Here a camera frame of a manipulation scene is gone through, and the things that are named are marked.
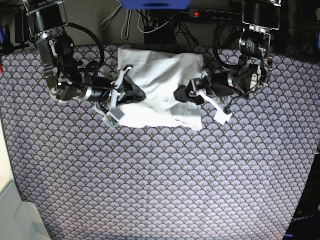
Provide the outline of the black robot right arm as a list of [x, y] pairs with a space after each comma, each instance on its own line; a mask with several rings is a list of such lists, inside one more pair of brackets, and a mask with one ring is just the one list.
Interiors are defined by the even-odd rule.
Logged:
[[[115, 94], [116, 104], [139, 103], [146, 94], [128, 77], [133, 66], [127, 65], [119, 81], [100, 77], [105, 62], [105, 49], [99, 38], [78, 24], [63, 20], [60, 5], [62, 0], [25, 0], [23, 2], [29, 20], [29, 28], [39, 51], [44, 67], [43, 74], [51, 98], [57, 102], [72, 100], [105, 104]], [[77, 29], [89, 35], [98, 47], [99, 61], [83, 66], [77, 61], [75, 43], [65, 28]]]

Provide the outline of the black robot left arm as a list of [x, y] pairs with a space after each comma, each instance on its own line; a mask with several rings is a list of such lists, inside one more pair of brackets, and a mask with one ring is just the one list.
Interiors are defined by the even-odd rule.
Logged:
[[[201, 105], [204, 102], [200, 96], [201, 91], [217, 98], [247, 99], [256, 89], [265, 86], [271, 67], [271, 32], [280, 29], [281, 6], [280, 0], [242, 1], [242, 19], [230, 20], [219, 26], [214, 33], [213, 55], [218, 65], [226, 71], [208, 71], [208, 76], [193, 79], [186, 86], [181, 85], [174, 92], [175, 99], [182, 103]], [[225, 63], [218, 53], [221, 35], [231, 26], [242, 28], [226, 39], [227, 46], [238, 41], [240, 57], [237, 65]]]

